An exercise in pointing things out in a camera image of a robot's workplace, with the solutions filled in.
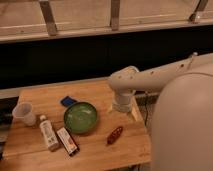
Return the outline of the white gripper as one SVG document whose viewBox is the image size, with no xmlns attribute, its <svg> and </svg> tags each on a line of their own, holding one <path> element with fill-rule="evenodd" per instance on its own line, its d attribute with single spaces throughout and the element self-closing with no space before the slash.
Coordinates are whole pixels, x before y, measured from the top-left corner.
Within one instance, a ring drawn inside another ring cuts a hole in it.
<svg viewBox="0 0 213 171">
<path fill-rule="evenodd" d="M 107 111 L 108 114 L 113 113 L 114 109 L 123 113 L 128 113 L 131 111 L 134 120 L 138 121 L 135 102 L 132 100 L 134 94 L 134 91 L 115 92 L 112 104 L 109 106 Z"/>
</svg>

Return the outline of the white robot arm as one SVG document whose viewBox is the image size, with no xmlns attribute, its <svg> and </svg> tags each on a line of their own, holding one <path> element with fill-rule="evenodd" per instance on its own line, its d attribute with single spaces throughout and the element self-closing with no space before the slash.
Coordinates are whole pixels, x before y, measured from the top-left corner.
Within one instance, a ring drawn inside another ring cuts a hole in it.
<svg viewBox="0 0 213 171">
<path fill-rule="evenodd" d="M 132 109 L 137 91 L 159 94 L 151 120 L 150 171 L 213 171 L 213 53 L 112 73 L 112 107 Z"/>
</svg>

